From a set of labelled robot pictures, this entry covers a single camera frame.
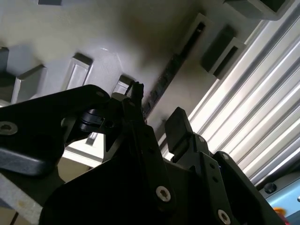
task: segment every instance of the screw hole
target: screw hole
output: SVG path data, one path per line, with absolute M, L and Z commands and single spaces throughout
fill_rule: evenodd
M 222 217 L 224 220 L 227 220 L 227 219 L 228 219 L 227 216 L 226 216 L 224 213 L 221 214 L 221 217 Z
M 105 127 L 106 128 L 113 128 L 114 124 L 112 121 L 108 120 L 105 122 Z
M 5 125 L 2 125 L 2 126 L 0 127 L 0 129 L 1 129 L 1 130 L 11 130 L 11 126 L 5 124 Z
M 219 181 L 217 180 L 217 178 L 212 177 L 212 179 L 214 180 L 214 182 L 218 183 Z

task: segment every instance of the black strip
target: black strip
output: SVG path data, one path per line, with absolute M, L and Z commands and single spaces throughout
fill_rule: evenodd
M 12 219 L 12 221 L 10 222 L 9 225 L 14 225 L 15 221 L 18 219 L 18 216 L 19 216 L 19 213 L 16 212 L 15 215 L 14 215 L 14 217 L 13 217 L 13 219 Z
M 152 112 L 153 108 L 156 106 L 165 90 L 168 88 L 169 84 L 178 73 L 184 61 L 187 59 L 188 54 L 192 50 L 196 41 L 202 34 L 205 25 L 203 23 L 199 23 L 191 38 L 188 40 L 187 44 L 184 46 L 180 55 L 174 54 L 171 60 L 168 62 L 165 70 L 162 72 L 161 76 L 158 79 L 153 90 L 150 92 L 150 96 L 144 103 L 142 107 L 142 111 L 144 114 L 144 118 L 147 118 L 149 114 Z

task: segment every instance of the rectangular slot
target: rectangular slot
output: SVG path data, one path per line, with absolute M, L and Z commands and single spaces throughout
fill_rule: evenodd
M 131 87 L 133 80 L 128 78 L 125 75 L 121 75 L 116 87 L 113 90 L 113 93 L 120 93 L 126 95 L 128 93 L 128 89 Z
M 197 28 L 194 30 L 191 38 L 187 41 L 187 44 L 183 47 L 183 50 L 180 56 L 184 59 L 188 57 L 188 54 L 191 52 L 192 48 L 194 47 L 196 41 L 204 31 L 205 25 L 204 23 L 199 23 Z
M 24 102 L 37 94 L 40 81 L 46 75 L 47 68 L 39 65 L 15 79 L 14 91 L 11 103 Z
M 184 38 L 180 41 L 178 47 L 176 47 L 175 53 L 182 56 L 184 59 L 188 57 L 196 42 L 204 35 L 204 33 L 207 33 L 207 30 L 209 30 L 212 24 L 211 20 L 198 13 Z
M 225 66 L 230 62 L 230 60 L 233 58 L 234 54 L 237 52 L 238 48 L 233 46 L 229 53 L 225 56 L 223 61 L 220 63 L 220 65 L 217 67 L 216 71 L 214 72 L 214 75 L 219 78 L 218 76 L 221 74 L 222 70 L 225 68 Z
M 81 87 L 85 84 L 93 60 L 77 53 L 70 61 L 62 90 Z
M 285 0 L 260 0 L 263 4 L 269 7 L 274 12 L 278 12 Z

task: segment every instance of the corrugated metal wall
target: corrugated metal wall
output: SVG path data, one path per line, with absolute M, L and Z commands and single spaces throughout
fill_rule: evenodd
M 300 151 L 300 6 L 262 22 L 231 73 L 190 115 L 212 152 L 229 153 L 254 182 Z

